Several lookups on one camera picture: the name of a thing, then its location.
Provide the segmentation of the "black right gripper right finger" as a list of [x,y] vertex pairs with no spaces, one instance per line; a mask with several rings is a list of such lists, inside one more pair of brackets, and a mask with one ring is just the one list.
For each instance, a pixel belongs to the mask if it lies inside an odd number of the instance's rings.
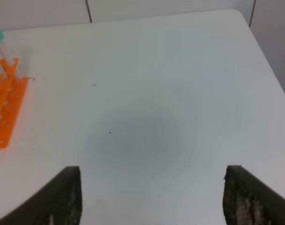
[[240,165],[229,165],[224,179],[228,225],[285,225],[285,198]]

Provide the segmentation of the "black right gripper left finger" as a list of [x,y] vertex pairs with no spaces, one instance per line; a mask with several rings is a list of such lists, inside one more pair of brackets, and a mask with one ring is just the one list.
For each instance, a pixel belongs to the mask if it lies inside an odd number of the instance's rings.
[[0,225],[78,225],[83,211],[81,171],[67,166]]

